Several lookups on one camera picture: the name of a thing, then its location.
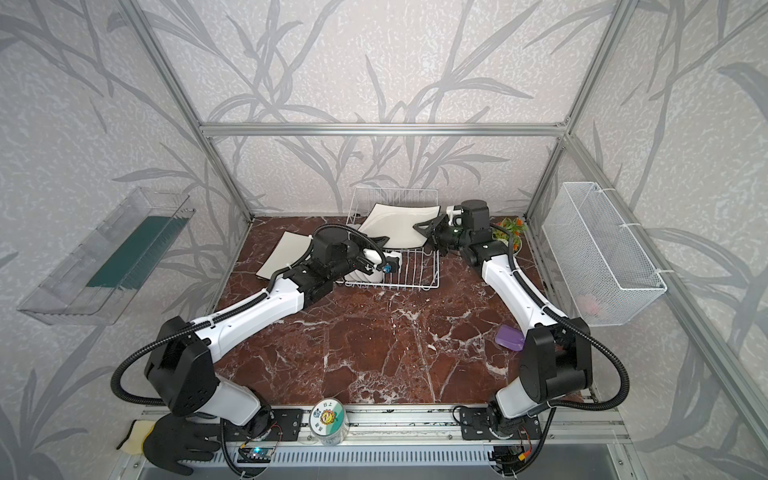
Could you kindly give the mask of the square white plate black rim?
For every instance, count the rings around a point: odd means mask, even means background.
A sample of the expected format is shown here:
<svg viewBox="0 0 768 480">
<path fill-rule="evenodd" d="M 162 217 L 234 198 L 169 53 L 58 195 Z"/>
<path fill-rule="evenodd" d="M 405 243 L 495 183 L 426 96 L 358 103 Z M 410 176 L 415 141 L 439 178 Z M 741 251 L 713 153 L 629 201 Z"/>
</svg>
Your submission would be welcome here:
<svg viewBox="0 0 768 480">
<path fill-rule="evenodd" d="M 259 278 L 269 280 L 277 271 L 290 267 L 305 254 L 311 243 L 311 237 L 291 232 L 284 232 L 267 260 L 257 271 Z"/>
</svg>

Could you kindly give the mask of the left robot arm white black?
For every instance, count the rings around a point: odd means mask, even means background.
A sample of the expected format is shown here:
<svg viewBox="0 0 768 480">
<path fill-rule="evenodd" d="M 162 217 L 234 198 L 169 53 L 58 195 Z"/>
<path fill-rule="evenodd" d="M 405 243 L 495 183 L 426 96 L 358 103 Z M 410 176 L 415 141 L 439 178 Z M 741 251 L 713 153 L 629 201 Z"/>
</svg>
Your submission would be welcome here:
<svg viewBox="0 0 768 480">
<path fill-rule="evenodd" d="M 305 252 L 274 271 L 258 293 L 192 321 L 166 321 L 155 341 L 116 368 L 113 394 L 128 403 L 165 406 L 177 417 L 214 415 L 252 436 L 265 434 L 273 418 L 270 406 L 252 389 L 219 376 L 216 362 L 259 331 L 316 303 L 351 273 L 397 272 L 401 257 L 384 250 L 387 240 L 347 225 L 318 227 Z"/>
</svg>

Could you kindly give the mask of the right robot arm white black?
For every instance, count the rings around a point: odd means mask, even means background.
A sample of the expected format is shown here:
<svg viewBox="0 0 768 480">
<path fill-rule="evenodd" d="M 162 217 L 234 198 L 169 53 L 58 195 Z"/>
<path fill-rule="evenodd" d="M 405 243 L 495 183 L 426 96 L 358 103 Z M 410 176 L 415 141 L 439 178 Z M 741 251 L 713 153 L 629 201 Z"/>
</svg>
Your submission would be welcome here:
<svg viewBox="0 0 768 480">
<path fill-rule="evenodd" d="M 488 425 L 495 436 L 511 437 L 524 419 L 545 410 L 604 411 L 627 399 L 630 377 L 622 361 L 592 336 L 582 318 L 566 316 L 536 288 L 516 258 L 519 233 L 493 223 L 486 202 L 464 201 L 413 228 L 440 252 L 458 251 L 501 298 L 524 336 L 517 378 L 488 403 Z M 593 383 L 593 352 L 615 368 L 618 390 L 597 403 L 571 401 L 570 394 Z"/>
</svg>

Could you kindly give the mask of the white pot artificial flowers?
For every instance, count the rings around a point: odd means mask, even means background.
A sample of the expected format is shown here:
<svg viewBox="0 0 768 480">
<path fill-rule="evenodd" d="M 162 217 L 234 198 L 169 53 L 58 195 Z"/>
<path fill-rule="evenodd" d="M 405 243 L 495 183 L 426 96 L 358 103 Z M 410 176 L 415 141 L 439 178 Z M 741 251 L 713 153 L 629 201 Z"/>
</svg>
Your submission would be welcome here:
<svg viewBox="0 0 768 480">
<path fill-rule="evenodd" d="M 492 228 L 493 237 L 505 245 L 512 242 L 513 249 L 519 250 L 522 247 L 523 237 L 527 231 L 525 222 L 519 217 L 505 217 L 498 223 L 498 226 L 500 229 Z"/>
</svg>

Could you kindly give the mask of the pink object in basket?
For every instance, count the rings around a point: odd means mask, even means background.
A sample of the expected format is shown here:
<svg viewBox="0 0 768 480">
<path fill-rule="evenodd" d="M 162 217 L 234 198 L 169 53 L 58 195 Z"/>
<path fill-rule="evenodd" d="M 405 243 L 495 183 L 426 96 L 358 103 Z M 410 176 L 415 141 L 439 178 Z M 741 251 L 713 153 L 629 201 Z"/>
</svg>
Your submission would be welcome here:
<svg viewBox="0 0 768 480">
<path fill-rule="evenodd" d="M 576 304 L 584 317 L 599 318 L 603 311 L 602 302 L 591 293 L 578 296 Z"/>
</svg>

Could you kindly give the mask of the round tape roll green label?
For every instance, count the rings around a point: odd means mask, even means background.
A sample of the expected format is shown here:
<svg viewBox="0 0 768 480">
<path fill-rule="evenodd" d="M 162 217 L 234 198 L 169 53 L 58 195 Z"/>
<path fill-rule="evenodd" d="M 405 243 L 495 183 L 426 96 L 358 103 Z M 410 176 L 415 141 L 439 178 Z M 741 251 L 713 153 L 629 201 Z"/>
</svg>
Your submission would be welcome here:
<svg viewBox="0 0 768 480">
<path fill-rule="evenodd" d="M 312 435 L 323 445 L 340 444 L 349 432 L 349 420 L 344 405 L 335 398 L 321 400 L 310 412 L 309 427 Z"/>
</svg>

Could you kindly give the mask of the left green circuit board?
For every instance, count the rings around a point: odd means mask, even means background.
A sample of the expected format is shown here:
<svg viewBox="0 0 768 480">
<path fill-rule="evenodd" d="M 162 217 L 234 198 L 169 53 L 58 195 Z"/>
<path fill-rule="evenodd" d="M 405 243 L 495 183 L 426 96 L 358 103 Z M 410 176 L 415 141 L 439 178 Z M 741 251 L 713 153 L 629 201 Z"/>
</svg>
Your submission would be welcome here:
<svg viewBox="0 0 768 480">
<path fill-rule="evenodd" d="M 238 464 L 268 464 L 275 453 L 274 446 L 243 444 L 237 449 Z"/>
</svg>

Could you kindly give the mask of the black glove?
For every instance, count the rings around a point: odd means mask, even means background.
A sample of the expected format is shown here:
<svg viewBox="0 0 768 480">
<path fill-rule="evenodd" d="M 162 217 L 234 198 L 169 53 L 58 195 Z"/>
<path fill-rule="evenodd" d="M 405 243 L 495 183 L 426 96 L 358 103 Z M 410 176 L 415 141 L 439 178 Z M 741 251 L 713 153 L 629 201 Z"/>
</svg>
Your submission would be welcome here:
<svg viewBox="0 0 768 480">
<path fill-rule="evenodd" d="M 220 450 L 220 427 L 172 414 L 161 417 L 143 442 L 146 459 L 156 467 L 183 476 L 194 470 L 183 462 L 208 462 Z"/>
</svg>

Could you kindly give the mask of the yellow sponge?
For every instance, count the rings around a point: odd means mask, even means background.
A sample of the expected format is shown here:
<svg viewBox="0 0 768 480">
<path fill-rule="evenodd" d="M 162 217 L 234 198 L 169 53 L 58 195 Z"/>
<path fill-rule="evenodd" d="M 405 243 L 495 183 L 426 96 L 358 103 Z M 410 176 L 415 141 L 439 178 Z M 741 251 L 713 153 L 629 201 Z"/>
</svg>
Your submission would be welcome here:
<svg viewBox="0 0 768 480">
<path fill-rule="evenodd" d="M 147 437 L 152 433 L 155 421 L 135 420 L 131 423 L 126 437 L 120 441 L 116 449 L 127 455 L 141 455 Z"/>
</svg>

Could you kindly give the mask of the white mesh wall basket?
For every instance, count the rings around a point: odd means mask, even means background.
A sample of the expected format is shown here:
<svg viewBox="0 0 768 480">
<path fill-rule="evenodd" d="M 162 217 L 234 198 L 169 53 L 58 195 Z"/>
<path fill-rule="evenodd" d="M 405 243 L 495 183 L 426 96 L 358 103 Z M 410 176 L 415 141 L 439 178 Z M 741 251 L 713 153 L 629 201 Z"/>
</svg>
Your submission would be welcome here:
<svg viewBox="0 0 768 480">
<path fill-rule="evenodd" d="M 543 233 L 579 316 L 592 327 L 621 326 L 667 291 L 652 263 L 607 196 L 594 182 L 564 182 L 543 223 Z M 580 295 L 597 297 L 599 318 L 584 317 Z"/>
</svg>

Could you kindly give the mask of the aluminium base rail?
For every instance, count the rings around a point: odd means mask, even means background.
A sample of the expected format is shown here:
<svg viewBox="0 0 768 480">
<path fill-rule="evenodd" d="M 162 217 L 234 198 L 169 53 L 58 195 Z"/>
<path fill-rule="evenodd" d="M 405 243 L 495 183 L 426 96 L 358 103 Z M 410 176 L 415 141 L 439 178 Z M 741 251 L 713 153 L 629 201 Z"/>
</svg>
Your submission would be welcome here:
<svg viewBox="0 0 768 480">
<path fill-rule="evenodd" d="M 349 432 L 338 445 L 323 445 L 312 435 L 313 407 L 279 407 L 275 422 L 260 437 L 248 439 L 241 427 L 225 431 L 227 448 L 208 462 L 190 462 L 197 478 L 227 474 L 235 464 L 239 476 L 266 479 L 289 468 L 477 467 L 493 477 L 557 475 L 596 479 L 643 479 L 628 430 L 617 410 L 560 409 L 524 419 L 511 437 L 489 429 L 481 405 L 346 405 Z M 268 464 L 238 464 L 243 445 L 274 446 Z"/>
</svg>

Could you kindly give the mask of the clear plastic wall shelf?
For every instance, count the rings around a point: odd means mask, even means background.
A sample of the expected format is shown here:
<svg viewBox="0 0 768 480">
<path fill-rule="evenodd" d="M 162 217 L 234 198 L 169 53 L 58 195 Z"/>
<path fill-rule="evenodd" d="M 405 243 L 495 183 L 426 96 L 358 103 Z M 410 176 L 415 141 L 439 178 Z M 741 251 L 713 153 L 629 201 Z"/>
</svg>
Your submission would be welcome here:
<svg viewBox="0 0 768 480">
<path fill-rule="evenodd" d="M 17 310 L 46 325 L 114 324 L 194 214 L 188 194 L 135 188 Z"/>
</svg>

